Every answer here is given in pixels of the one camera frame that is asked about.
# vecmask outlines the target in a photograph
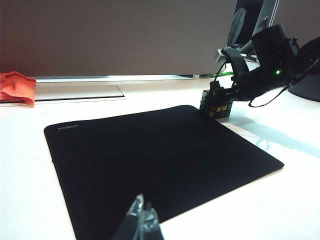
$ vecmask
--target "black cable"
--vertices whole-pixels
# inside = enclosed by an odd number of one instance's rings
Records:
[[[278,94],[277,96],[275,96],[273,99],[271,99],[269,102],[267,102],[266,104],[263,104],[263,105],[260,105],[260,106],[252,106],[251,103],[253,100],[255,99],[252,99],[250,102],[249,102],[249,107],[251,108],[260,108],[260,107],[263,107],[269,103],[271,103],[273,100],[275,100],[277,97],[279,97],[280,94],[282,94],[285,90],[287,90],[288,88],[290,88],[291,86],[297,84],[298,82],[300,82],[302,79],[304,79],[308,74],[309,72],[311,72],[313,70],[313,68],[318,64],[319,62],[319,57],[316,59],[316,61],[307,69],[304,71],[304,73],[302,73],[295,81],[293,81],[290,85],[287,85],[285,86]]]
[[[226,66],[226,63],[227,63],[227,61],[225,61],[225,62],[221,65],[221,67],[219,68],[219,70],[215,73],[215,77],[214,77],[213,82],[215,82],[215,81],[217,80],[217,78],[218,78],[218,76],[219,76],[222,68],[223,68],[224,66]]]
[[[265,106],[265,105],[267,105],[267,104],[269,104],[269,103],[271,103],[273,100],[275,100],[277,97],[279,97],[279,95],[280,94],[282,94],[285,90],[287,90],[289,88],[289,85],[288,86],[285,86],[278,94],[277,94],[277,96],[275,96],[273,99],[271,99],[269,102],[267,102],[266,104],[263,104],[263,105],[260,105],[260,106],[252,106],[251,105],[251,103],[252,103],[252,101],[253,100],[255,100],[255,99],[252,99],[250,102],[249,102],[249,107],[251,107],[251,108],[260,108],[260,107],[263,107],[263,106]]]

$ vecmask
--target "colored cube sticker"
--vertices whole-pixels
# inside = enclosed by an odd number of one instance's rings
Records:
[[[227,105],[226,109],[227,109],[227,110],[230,110],[230,109],[231,109],[231,107],[232,107],[232,102],[231,102],[231,103],[228,103],[228,105]]]
[[[210,112],[209,112],[209,117],[213,119],[214,116],[215,116],[215,113],[214,113],[213,111],[210,111]]]

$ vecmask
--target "black mouse pad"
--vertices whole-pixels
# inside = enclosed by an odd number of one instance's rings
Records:
[[[110,239],[138,194],[163,222],[284,166],[188,105],[44,133],[78,240]]]

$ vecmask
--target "orange cloth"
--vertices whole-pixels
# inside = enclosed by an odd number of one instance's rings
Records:
[[[33,107],[36,82],[17,71],[0,73],[0,100],[23,100]]]

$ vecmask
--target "robotic arm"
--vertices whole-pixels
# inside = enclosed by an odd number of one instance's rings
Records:
[[[212,81],[210,90],[201,99],[203,106],[218,107],[233,101],[252,102],[268,91],[284,87],[282,93],[304,77],[320,73],[320,37],[300,49],[297,38],[287,37],[283,26],[278,24],[258,32],[251,41],[260,66],[249,71],[239,49],[219,49],[217,62],[231,64],[233,84],[225,89],[216,79]]]

